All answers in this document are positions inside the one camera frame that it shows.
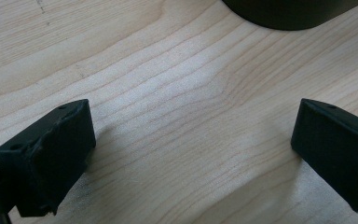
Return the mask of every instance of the wooden surface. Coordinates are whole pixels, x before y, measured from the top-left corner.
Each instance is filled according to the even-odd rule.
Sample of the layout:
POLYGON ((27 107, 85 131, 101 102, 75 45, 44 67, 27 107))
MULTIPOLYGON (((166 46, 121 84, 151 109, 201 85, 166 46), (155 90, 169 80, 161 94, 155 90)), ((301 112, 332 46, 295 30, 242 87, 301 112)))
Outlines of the wooden surface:
POLYGON ((287 33, 215 0, 0 0, 0 145, 82 98, 89 170, 14 223, 358 223, 290 147, 301 98, 358 116, 358 7, 287 33))

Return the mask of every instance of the black bracket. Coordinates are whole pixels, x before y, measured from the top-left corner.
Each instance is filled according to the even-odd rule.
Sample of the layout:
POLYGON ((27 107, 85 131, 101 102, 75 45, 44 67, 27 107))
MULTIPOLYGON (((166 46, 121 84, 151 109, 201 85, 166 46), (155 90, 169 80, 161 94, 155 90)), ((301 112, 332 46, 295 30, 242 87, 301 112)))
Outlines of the black bracket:
POLYGON ((0 223, 57 213, 95 148, 88 100, 61 105, 0 146, 0 223))
POLYGON ((292 148, 358 212, 358 117, 303 99, 292 148))

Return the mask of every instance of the wood grain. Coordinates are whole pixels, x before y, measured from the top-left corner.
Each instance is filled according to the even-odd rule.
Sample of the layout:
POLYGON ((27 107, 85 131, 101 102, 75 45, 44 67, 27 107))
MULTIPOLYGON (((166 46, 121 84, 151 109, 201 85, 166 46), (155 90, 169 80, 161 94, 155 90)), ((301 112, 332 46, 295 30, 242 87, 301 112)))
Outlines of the wood grain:
POLYGON ((301 98, 358 116, 358 7, 288 33, 214 0, 0 0, 0 145, 82 98, 90 168, 14 223, 358 223, 290 148, 301 98))

